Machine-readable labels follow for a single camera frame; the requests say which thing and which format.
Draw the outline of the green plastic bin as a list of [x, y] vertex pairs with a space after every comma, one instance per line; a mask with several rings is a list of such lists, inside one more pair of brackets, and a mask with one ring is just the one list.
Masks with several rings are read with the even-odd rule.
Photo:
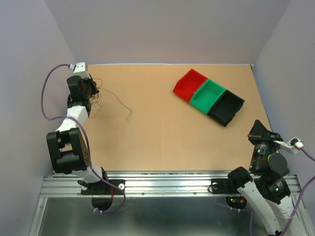
[[189, 103], [202, 113], [207, 114], [225, 91], [226, 88], [208, 79], [194, 93]]

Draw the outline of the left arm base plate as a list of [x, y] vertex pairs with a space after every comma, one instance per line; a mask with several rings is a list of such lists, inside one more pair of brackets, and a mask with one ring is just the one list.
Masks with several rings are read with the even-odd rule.
[[81, 186], [81, 195], [91, 196], [91, 195], [122, 195], [122, 191], [125, 190], [125, 180], [124, 179], [110, 179], [108, 185], [103, 181], [98, 181], [94, 183], [85, 183], [83, 180], [78, 180], [77, 183]]

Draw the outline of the aluminium rail frame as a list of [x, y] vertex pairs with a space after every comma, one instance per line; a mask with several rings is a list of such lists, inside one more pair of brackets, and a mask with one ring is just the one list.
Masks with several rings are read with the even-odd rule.
[[[194, 69], [245, 100], [226, 126], [173, 93]], [[268, 120], [247, 65], [91, 65], [100, 103], [85, 122], [91, 159], [110, 179], [124, 179], [122, 195], [81, 195], [74, 175], [43, 180], [32, 236], [256, 236], [266, 235], [249, 207], [226, 205], [237, 194], [212, 194], [212, 178], [247, 167], [247, 135]]]

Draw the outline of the black plastic bin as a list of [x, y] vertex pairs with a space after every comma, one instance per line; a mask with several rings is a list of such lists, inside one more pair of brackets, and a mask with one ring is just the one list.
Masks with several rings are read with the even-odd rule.
[[226, 127], [242, 108], [244, 99], [226, 90], [213, 104], [207, 115], [220, 125]]

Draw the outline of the red plastic bin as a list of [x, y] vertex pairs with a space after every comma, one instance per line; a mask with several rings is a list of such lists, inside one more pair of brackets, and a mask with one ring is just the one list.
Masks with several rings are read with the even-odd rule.
[[194, 69], [190, 69], [175, 85], [173, 93], [190, 102], [195, 92], [207, 81], [207, 77]]

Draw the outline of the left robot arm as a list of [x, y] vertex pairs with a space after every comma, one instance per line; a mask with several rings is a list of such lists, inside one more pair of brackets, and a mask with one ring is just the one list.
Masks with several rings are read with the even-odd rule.
[[81, 129], [90, 116], [91, 98], [99, 90], [90, 74], [86, 78], [74, 75], [66, 82], [70, 91], [66, 116], [56, 131], [46, 135], [53, 170], [57, 174], [79, 177], [78, 183], [89, 191], [106, 193], [110, 183], [107, 173], [92, 164], [87, 134]]

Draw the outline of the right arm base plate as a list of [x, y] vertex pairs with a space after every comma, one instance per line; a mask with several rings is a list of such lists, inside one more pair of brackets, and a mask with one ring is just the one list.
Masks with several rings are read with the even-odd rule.
[[235, 181], [228, 178], [212, 178], [208, 191], [212, 194], [239, 194]]

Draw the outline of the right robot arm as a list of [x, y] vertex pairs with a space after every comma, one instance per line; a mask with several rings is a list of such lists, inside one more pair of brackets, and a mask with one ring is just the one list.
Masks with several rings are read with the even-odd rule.
[[254, 149], [248, 170], [243, 167], [231, 171], [227, 188], [240, 193], [251, 205], [270, 236], [305, 236], [306, 231], [296, 216], [301, 202], [293, 203], [291, 191], [285, 180], [289, 174], [283, 149], [291, 154], [304, 151], [303, 142], [294, 137], [285, 143], [279, 133], [268, 130], [255, 120], [248, 134]]

